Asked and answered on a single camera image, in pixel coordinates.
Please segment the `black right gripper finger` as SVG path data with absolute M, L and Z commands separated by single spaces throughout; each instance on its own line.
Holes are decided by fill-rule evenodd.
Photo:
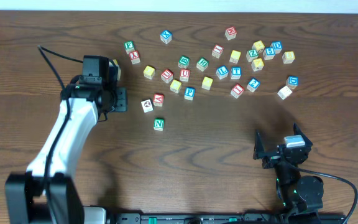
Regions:
M 253 152 L 253 159 L 262 159 L 265 156 L 264 146 L 258 130 L 255 131 L 255 145 Z
M 294 123 L 293 124 L 293 132 L 294 132 L 294 135 L 300 135 L 304 142 L 305 142 L 305 146 L 312 146 L 313 143 L 306 137 L 306 135 L 301 131 L 301 129 L 299 128 L 299 126 Z

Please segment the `green N block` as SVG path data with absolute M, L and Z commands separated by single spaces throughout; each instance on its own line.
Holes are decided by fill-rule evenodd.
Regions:
M 154 130 L 163 131 L 165 121 L 163 119 L 154 119 Z

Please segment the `red E block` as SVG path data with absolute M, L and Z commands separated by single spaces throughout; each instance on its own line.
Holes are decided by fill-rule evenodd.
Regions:
M 173 80 L 173 72 L 169 69 L 165 69 L 161 74 L 161 79 L 165 83 L 170 83 Z

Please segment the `red U block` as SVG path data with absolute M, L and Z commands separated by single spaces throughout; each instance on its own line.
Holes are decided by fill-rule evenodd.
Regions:
M 180 81 L 188 82 L 190 79 L 190 70 L 189 69 L 181 69 L 180 70 Z

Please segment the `green R block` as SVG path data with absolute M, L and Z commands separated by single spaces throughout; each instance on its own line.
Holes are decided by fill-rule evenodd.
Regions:
M 205 71 L 207 69 L 208 65 L 209 65 L 209 62 L 204 57 L 201 57 L 197 61 L 196 67 L 197 67 L 198 70 L 203 72 L 203 71 Z

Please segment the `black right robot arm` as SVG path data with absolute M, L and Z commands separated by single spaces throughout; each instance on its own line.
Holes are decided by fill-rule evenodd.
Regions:
M 298 168 L 307 160 L 313 143 L 296 124 L 293 132 L 276 149 L 266 151 L 256 131 L 253 159 L 260 159 L 264 169 L 275 170 L 277 194 L 287 210 L 296 214 L 316 212 L 323 207 L 323 181 L 317 176 L 301 175 Z

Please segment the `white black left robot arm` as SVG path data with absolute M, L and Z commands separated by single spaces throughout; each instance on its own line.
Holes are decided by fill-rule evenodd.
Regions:
M 103 207 L 84 206 L 73 177 L 86 138 L 101 115 L 124 112 L 126 89 L 118 75 L 77 75 L 61 92 L 58 118 L 23 174 L 5 183 L 11 223 L 111 223 Z

